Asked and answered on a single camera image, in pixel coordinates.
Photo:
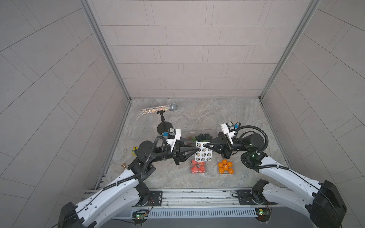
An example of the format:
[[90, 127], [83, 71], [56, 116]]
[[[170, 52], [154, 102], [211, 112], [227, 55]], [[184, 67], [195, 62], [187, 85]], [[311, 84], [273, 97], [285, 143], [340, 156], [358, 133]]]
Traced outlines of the fruit sticker sheet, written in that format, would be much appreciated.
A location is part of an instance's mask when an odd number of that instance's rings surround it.
[[212, 152], [209, 152], [206, 148], [203, 147], [203, 142], [196, 142], [196, 147], [199, 148], [199, 151], [195, 153], [195, 158], [197, 162], [209, 162], [212, 160]]

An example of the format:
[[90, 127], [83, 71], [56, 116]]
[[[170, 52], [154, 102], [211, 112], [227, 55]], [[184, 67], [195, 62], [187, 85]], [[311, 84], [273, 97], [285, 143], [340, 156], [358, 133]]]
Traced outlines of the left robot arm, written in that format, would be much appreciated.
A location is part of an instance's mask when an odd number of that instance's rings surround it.
[[135, 152], [136, 158], [110, 184], [77, 204], [69, 202], [63, 206], [55, 227], [100, 228], [124, 209], [145, 205], [150, 190], [144, 180], [156, 170], [153, 162], [172, 158], [179, 165], [198, 150], [162, 136], [156, 137], [154, 142], [142, 142]]

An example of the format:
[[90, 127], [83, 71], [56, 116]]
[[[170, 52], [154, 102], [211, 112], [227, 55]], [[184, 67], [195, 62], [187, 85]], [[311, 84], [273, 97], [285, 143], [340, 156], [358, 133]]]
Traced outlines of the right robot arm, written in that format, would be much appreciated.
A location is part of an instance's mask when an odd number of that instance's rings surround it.
[[320, 182], [308, 178], [280, 164], [264, 152], [268, 144], [267, 134], [252, 127], [239, 138], [235, 137], [234, 132], [220, 133], [219, 137], [203, 146], [224, 158], [233, 152], [241, 152], [240, 160], [246, 168], [286, 186], [281, 189], [268, 181], [258, 181], [252, 188], [252, 196], [257, 204], [265, 199], [300, 212], [318, 228], [341, 228], [348, 209], [337, 186], [328, 180]]

